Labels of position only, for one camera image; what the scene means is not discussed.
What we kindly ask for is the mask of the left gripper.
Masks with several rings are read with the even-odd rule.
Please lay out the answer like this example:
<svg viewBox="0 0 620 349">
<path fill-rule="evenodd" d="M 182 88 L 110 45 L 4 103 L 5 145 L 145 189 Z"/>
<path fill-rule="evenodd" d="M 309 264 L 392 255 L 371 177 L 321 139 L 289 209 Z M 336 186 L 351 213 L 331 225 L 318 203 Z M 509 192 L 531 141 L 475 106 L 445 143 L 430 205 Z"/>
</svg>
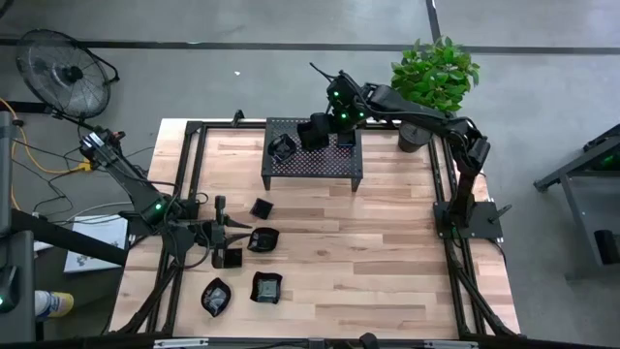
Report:
<svg viewBox="0 0 620 349">
<path fill-rule="evenodd" d="M 251 234 L 234 234 L 226 237 L 225 225 L 239 229 L 251 229 L 251 226 L 237 222 L 225 214 L 226 198 L 224 196 L 215 197 L 214 207 L 215 218 L 203 221 L 197 226 L 196 242 L 211 251 L 212 267 L 223 269 L 227 246 L 251 236 Z"/>
</svg>

